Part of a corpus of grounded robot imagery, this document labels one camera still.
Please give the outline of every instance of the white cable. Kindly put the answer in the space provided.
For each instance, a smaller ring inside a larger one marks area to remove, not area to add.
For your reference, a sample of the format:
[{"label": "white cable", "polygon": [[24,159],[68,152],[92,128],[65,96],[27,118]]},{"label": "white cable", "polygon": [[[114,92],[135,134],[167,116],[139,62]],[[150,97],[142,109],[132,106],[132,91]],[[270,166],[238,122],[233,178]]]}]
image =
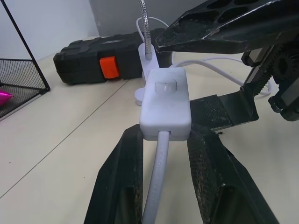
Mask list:
[{"label": "white cable", "polygon": [[[167,25],[165,22],[163,22],[162,20],[160,20],[160,19],[157,19],[157,18],[155,18],[155,17],[150,17],[150,16],[149,16],[148,18],[151,19],[151,20],[156,20],[156,21],[162,23],[163,25],[165,25],[166,27],[168,27],[168,25]],[[140,30],[140,27],[139,27],[139,21],[140,21],[140,20],[142,20],[142,17],[140,17],[140,18],[138,18],[138,19],[136,20],[136,28],[137,28],[137,30],[138,30],[138,33],[139,33],[139,35],[140,35],[142,41],[144,42],[144,36],[143,36],[143,33],[142,33],[142,31]]]},{"label": "white cable", "polygon": [[[215,72],[217,72],[218,74],[224,76],[225,78],[229,79],[230,81],[242,86],[244,82],[242,82],[241,80],[231,76],[230,74],[226,73],[225,71],[217,68],[216,66],[210,64],[210,63],[207,63],[207,62],[204,62],[204,61],[201,61],[201,60],[183,60],[183,61],[180,61],[178,63],[174,63],[172,66],[170,66],[171,68],[173,67],[182,67],[182,66],[186,66],[186,65],[190,65],[190,64],[199,64],[199,65],[202,65],[202,66],[205,66]],[[269,81],[268,84],[266,85],[266,87],[268,88],[268,91],[267,92],[260,92],[261,95],[263,96],[268,96],[272,93],[272,84],[271,82]]]},{"label": "white cable", "polygon": [[[156,21],[164,24],[166,27],[168,27],[168,25],[165,22],[163,22],[162,20],[160,20],[160,19],[157,19],[155,17],[148,17],[148,18],[151,19],[151,20],[156,20]],[[136,20],[136,27],[137,27],[138,33],[139,33],[142,41],[144,42],[144,36],[143,36],[143,34],[142,34],[141,30],[140,30],[139,23],[138,23],[141,19],[142,18],[140,17],[140,18],[138,18]],[[226,73],[225,71],[217,68],[216,66],[213,66],[210,63],[206,63],[206,61],[211,61],[211,60],[216,60],[216,59],[233,60],[233,61],[236,61],[236,62],[243,63],[242,60],[236,59],[236,58],[232,58],[232,57],[210,57],[210,58],[204,58],[202,60],[184,60],[184,61],[180,61],[178,63],[174,63],[174,52],[173,52],[172,55],[171,55],[171,62],[172,62],[172,66],[171,67],[182,67],[182,66],[187,66],[187,65],[190,65],[190,64],[199,64],[199,65],[205,66],[205,67],[207,67],[207,68],[209,68],[209,69],[211,69],[211,70],[219,73],[220,75],[224,76],[225,78],[233,81],[234,83],[236,83],[236,84],[238,84],[240,86],[242,86],[244,84],[244,82],[242,82],[241,80],[239,80],[237,78],[234,78],[233,76],[231,76],[230,74]],[[266,84],[266,87],[267,87],[268,91],[267,92],[261,91],[260,95],[268,96],[268,95],[270,95],[272,93],[272,83],[271,83],[271,81],[269,81]]]},{"label": "white cable", "polygon": [[154,224],[156,220],[166,171],[169,134],[169,132],[158,133],[158,143],[154,168],[142,217],[143,224]]},{"label": "white cable", "polygon": [[226,59],[226,60],[232,60],[232,61],[243,63],[242,60],[236,59],[236,58],[233,58],[233,57],[208,57],[208,58],[202,59],[202,61],[206,62],[206,61],[211,61],[211,60],[215,60],[215,59]]}]

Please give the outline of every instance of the black wire basket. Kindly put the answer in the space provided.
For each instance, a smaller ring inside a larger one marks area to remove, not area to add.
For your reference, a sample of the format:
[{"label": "black wire basket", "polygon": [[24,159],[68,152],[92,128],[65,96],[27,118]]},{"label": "black wire basket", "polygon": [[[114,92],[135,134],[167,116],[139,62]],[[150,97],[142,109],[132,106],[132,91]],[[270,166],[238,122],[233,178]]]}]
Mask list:
[{"label": "black wire basket", "polygon": [[2,120],[16,109],[50,91],[50,87],[6,3],[4,0],[0,1],[31,57],[30,60],[0,59],[0,90],[12,96],[7,102],[0,105],[0,120]]}]

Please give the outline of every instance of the white table surface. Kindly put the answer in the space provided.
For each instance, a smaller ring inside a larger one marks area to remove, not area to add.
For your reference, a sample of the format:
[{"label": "white table surface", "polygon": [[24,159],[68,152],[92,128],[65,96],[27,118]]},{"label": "white table surface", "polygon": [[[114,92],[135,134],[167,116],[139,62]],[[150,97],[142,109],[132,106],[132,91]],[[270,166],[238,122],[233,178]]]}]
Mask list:
[{"label": "white table surface", "polygon": [[[210,56],[181,53],[176,61]],[[234,61],[211,63],[240,79],[250,71]],[[82,224],[100,167],[123,131],[138,123],[134,92],[142,80],[67,86],[52,57],[39,64],[52,91],[0,122],[0,223]],[[190,99],[239,88],[198,65],[186,71]],[[223,130],[221,140],[250,172],[279,222],[298,224],[299,123],[283,120],[267,100],[256,99],[258,121]],[[144,203],[155,147],[144,143]],[[156,223],[202,223],[186,142],[170,143]]]}]

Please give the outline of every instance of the pink object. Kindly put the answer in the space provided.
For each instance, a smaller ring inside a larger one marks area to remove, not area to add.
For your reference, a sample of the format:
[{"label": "pink object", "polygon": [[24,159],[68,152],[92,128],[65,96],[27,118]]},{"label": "pink object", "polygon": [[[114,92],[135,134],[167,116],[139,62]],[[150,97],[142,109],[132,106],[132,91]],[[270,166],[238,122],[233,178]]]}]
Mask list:
[{"label": "pink object", "polygon": [[13,95],[10,93],[0,90],[0,106],[9,101],[11,97],[13,97]]}]

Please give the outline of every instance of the black gear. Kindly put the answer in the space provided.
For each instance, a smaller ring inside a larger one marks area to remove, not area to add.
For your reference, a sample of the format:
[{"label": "black gear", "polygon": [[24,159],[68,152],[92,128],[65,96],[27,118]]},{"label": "black gear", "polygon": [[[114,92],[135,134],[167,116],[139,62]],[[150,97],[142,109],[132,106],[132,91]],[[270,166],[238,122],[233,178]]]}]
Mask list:
[{"label": "black gear", "polygon": [[274,61],[273,76],[277,83],[293,82],[298,77],[299,49],[280,53]]}]

